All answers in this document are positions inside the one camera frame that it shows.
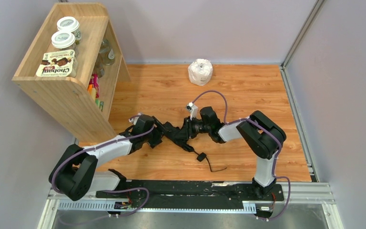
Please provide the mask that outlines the black folding umbrella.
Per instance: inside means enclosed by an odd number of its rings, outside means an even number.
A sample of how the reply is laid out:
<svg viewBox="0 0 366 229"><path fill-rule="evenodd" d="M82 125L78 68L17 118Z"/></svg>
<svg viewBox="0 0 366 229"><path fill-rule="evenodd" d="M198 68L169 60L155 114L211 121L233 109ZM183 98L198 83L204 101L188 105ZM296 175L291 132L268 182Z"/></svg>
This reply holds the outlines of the black folding umbrella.
<svg viewBox="0 0 366 229"><path fill-rule="evenodd" d="M221 172L227 169L227 167L223 167L220 169L213 169L211 162L204 152L197 152L193 146L188 144L188 141L191 139L186 138L186 131L181 130L181 127L173 126L170 122L165 122L164 125L171 130L171 135L168 137L169 140L171 140L175 145L179 146L181 149L183 149L186 152L192 152L196 154L196 160L199 162L203 162L204 160L207 162L210 172L216 173ZM224 143L221 137L217 137L215 128L221 127L222 123L217 122L217 125L207 124L202 120L202 133L201 134L208 134L209 137L215 141L216 143Z"/></svg>

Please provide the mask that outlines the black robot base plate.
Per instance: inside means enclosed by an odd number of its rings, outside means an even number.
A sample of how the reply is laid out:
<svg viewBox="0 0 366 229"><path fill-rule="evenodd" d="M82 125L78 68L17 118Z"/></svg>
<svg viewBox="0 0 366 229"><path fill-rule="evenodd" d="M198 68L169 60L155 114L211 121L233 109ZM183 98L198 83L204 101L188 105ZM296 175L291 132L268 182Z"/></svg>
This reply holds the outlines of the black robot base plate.
<svg viewBox="0 0 366 229"><path fill-rule="evenodd" d="M178 209L241 209L243 201L283 201L283 189L275 184L266 196L259 198L251 183L211 181L131 180L117 190L127 193L96 193L97 198L125 198L133 207Z"/></svg>

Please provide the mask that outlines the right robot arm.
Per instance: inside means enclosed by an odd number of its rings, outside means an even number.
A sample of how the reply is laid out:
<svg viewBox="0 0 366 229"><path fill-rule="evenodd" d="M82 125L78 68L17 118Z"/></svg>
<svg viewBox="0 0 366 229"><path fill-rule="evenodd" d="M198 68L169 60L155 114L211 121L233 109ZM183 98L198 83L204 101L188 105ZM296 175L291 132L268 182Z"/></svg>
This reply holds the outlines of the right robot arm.
<svg viewBox="0 0 366 229"><path fill-rule="evenodd" d="M227 124L220 121L210 106L199 110L195 104L189 103L186 110L190 116L185 118L181 128L185 140L193 139L198 134L208 134L219 144L242 138L257 157L256 173L252 179L254 193L259 198L270 193L276 183L277 155L286 140L282 128L259 110Z"/></svg>

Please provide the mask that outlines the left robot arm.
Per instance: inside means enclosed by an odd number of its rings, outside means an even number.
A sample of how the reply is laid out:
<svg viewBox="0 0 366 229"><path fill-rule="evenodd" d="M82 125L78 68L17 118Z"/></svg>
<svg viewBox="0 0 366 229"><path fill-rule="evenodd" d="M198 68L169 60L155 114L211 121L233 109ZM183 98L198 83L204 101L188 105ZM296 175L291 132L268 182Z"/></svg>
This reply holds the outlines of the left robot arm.
<svg viewBox="0 0 366 229"><path fill-rule="evenodd" d="M105 142L81 147L69 145L49 176L54 191L77 201L89 192L113 191L124 178L119 172L98 172L101 165L127 156L147 143L154 148L162 142L164 130L154 116L136 115L131 126Z"/></svg>

